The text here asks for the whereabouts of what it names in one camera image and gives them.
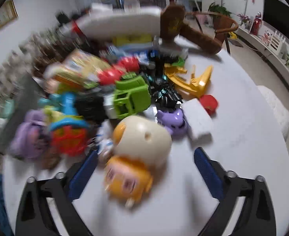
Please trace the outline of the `purple toy figure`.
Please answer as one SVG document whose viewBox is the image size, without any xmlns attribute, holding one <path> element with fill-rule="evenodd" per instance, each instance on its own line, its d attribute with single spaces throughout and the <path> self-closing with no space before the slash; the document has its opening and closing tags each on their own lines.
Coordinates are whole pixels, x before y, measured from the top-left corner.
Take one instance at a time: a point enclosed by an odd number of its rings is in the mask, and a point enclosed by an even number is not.
<svg viewBox="0 0 289 236">
<path fill-rule="evenodd" d="M 188 125 L 181 108 L 175 111 L 157 111 L 157 122 L 164 126 L 171 136 L 182 136 L 187 132 Z"/>
</svg>

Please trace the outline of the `cream orange doll head toy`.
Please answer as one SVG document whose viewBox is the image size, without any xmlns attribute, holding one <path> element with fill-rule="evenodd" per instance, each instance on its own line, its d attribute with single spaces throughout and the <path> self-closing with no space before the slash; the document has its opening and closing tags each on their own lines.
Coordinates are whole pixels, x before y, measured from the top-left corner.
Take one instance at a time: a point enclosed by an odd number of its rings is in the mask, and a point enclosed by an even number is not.
<svg viewBox="0 0 289 236">
<path fill-rule="evenodd" d="M 104 168 L 105 191 L 132 208 L 150 193 L 153 173 L 167 161 L 172 138 L 162 125 L 128 116 L 113 130 L 112 139 L 112 156 Z"/>
</svg>

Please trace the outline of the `green toy truck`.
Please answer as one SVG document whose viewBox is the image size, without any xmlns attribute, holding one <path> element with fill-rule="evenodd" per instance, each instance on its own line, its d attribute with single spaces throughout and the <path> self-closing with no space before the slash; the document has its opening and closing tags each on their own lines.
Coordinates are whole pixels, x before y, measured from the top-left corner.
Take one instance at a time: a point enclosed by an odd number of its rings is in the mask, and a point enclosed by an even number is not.
<svg viewBox="0 0 289 236">
<path fill-rule="evenodd" d="M 115 81 L 112 94 L 104 97 L 104 109 L 110 119 L 124 119 L 145 111 L 151 105 L 149 85 L 135 72 Z"/>
</svg>

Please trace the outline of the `red wind-up toy figure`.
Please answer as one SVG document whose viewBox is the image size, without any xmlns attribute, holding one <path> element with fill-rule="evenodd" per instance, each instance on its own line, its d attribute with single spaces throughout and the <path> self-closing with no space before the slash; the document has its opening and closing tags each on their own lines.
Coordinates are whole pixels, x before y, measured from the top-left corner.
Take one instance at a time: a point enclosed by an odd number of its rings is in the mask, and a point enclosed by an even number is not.
<svg viewBox="0 0 289 236">
<path fill-rule="evenodd" d="M 101 86 L 115 84 L 126 73 L 137 73 L 140 69 L 138 59 L 134 56 L 125 56 L 113 64 L 110 68 L 98 73 Z"/>
</svg>

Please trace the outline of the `grey trash bag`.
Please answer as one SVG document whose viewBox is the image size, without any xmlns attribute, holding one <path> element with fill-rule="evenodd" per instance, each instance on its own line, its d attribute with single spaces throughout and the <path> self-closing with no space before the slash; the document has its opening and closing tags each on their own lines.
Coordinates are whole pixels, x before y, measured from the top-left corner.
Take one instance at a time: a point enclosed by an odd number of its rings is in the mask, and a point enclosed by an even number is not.
<svg viewBox="0 0 289 236">
<path fill-rule="evenodd" d="M 21 80 L 21 89 L 14 98 L 14 111 L 0 129 L 0 153 L 2 155 L 6 154 L 17 127 L 24 121 L 26 113 L 31 109 L 38 109 L 38 100 L 42 95 L 43 89 L 32 76 L 24 76 Z"/>
</svg>

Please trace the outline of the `purple doll toy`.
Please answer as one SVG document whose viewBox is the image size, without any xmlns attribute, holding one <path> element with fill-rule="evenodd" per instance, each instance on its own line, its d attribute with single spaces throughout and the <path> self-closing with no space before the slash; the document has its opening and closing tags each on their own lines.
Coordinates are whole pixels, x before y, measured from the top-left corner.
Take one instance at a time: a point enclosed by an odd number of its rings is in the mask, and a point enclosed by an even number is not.
<svg viewBox="0 0 289 236">
<path fill-rule="evenodd" d="M 10 155 L 19 159 L 36 159 L 50 146 L 43 110 L 30 110 L 18 126 L 9 147 Z"/>
</svg>

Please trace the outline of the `white fluffy stool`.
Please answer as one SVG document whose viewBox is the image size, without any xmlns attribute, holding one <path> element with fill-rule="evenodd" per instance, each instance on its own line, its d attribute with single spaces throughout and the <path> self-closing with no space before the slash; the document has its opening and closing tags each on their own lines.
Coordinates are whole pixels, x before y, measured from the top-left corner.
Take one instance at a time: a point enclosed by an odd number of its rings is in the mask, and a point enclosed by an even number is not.
<svg viewBox="0 0 289 236">
<path fill-rule="evenodd" d="M 271 108 L 273 115 L 281 127 L 281 132 L 283 135 L 284 140 L 288 138 L 289 134 L 289 111 L 283 105 L 281 100 L 276 96 L 276 94 L 269 88 L 263 85 L 257 86 L 260 93 L 268 103 L 269 107 Z"/>
</svg>

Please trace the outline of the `small red toy apple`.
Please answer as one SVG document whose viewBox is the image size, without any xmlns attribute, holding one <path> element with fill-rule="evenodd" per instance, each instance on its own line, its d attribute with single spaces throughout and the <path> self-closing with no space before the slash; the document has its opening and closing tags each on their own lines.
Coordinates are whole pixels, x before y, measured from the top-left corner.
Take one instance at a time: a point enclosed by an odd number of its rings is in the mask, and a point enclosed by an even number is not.
<svg viewBox="0 0 289 236">
<path fill-rule="evenodd" d="M 219 105 L 218 101 L 212 95 L 201 96 L 199 102 L 210 116 L 215 114 Z"/>
</svg>

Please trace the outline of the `floral patterned sofa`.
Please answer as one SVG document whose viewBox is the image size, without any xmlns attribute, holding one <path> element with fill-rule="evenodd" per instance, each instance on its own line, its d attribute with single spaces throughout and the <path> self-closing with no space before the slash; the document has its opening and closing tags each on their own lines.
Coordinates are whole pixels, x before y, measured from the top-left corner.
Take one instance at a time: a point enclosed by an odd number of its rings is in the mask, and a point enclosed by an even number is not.
<svg viewBox="0 0 289 236">
<path fill-rule="evenodd" d="M 67 39 L 60 32 L 64 24 L 32 32 L 11 50 L 0 66 L 0 105 L 23 89 L 28 77 L 42 78 L 47 67 L 62 62 L 69 53 Z"/>
</svg>

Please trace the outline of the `white red flat box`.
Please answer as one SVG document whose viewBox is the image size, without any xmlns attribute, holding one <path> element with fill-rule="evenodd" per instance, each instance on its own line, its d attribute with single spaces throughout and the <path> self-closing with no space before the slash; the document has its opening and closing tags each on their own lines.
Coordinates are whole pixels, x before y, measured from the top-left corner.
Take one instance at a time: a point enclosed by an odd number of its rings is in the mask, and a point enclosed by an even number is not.
<svg viewBox="0 0 289 236">
<path fill-rule="evenodd" d="M 188 58 L 188 48 L 181 47 L 175 41 L 165 41 L 158 36 L 153 39 L 153 47 L 169 56 L 178 56 L 183 60 Z"/>
</svg>

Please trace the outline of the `red fire extinguisher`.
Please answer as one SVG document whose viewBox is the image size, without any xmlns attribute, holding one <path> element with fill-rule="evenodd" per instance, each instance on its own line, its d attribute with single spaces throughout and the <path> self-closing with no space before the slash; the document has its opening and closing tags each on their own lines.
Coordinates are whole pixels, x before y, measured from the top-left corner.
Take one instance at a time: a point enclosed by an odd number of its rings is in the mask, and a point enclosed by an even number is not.
<svg viewBox="0 0 289 236">
<path fill-rule="evenodd" d="M 262 18 L 261 18 L 261 13 L 258 12 L 257 15 L 255 16 L 251 29 L 250 29 L 250 33 L 253 35 L 258 35 L 258 31 L 261 27 L 261 23 L 262 23 Z"/>
</svg>

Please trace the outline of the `blue white toothpaste tube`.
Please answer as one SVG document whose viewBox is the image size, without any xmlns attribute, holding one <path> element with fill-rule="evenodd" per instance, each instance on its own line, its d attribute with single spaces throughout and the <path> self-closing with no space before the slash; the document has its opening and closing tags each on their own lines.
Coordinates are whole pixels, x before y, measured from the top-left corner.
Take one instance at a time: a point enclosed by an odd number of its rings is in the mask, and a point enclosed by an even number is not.
<svg viewBox="0 0 289 236">
<path fill-rule="evenodd" d="M 119 49 L 115 46 L 109 46 L 106 50 L 108 55 L 112 55 L 117 60 L 124 57 L 134 57 L 139 63 L 148 64 L 153 61 L 153 57 L 158 55 L 158 51 L 154 49 Z"/>
</svg>

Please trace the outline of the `black television screen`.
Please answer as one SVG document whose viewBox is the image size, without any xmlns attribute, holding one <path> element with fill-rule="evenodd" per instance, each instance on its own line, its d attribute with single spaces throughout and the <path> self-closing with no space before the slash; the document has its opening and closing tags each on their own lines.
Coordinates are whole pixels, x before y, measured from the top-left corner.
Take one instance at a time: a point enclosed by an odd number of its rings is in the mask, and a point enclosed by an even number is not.
<svg viewBox="0 0 289 236">
<path fill-rule="evenodd" d="M 262 20 L 289 39 L 289 6 L 279 0 L 264 0 Z"/>
</svg>

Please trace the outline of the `white and brown plush knife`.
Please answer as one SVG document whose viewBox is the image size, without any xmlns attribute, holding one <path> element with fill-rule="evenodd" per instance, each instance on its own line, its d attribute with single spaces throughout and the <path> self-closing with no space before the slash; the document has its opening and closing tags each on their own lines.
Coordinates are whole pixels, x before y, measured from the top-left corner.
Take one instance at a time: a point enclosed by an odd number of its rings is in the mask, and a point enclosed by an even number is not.
<svg viewBox="0 0 289 236">
<path fill-rule="evenodd" d="M 95 40 L 109 40 L 121 35 L 149 34 L 164 41 L 173 41 L 175 37 L 181 36 L 209 54 L 219 53 L 222 47 L 219 41 L 190 27 L 184 22 L 185 16 L 184 6 L 174 3 L 164 9 L 147 6 L 127 11 L 93 3 L 88 14 L 65 24 L 59 32 L 64 36 L 76 32 Z"/>
</svg>

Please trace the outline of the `green potted plant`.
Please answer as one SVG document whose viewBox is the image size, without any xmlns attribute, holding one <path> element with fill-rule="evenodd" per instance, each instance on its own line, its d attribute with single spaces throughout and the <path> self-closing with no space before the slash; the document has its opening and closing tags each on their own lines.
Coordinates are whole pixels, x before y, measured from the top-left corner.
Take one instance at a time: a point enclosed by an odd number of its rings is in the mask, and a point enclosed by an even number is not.
<svg viewBox="0 0 289 236">
<path fill-rule="evenodd" d="M 210 6 L 208 7 L 208 12 L 216 12 L 227 17 L 231 16 L 231 12 L 228 11 L 225 6 L 219 5 L 216 2 L 210 4 Z"/>
</svg>

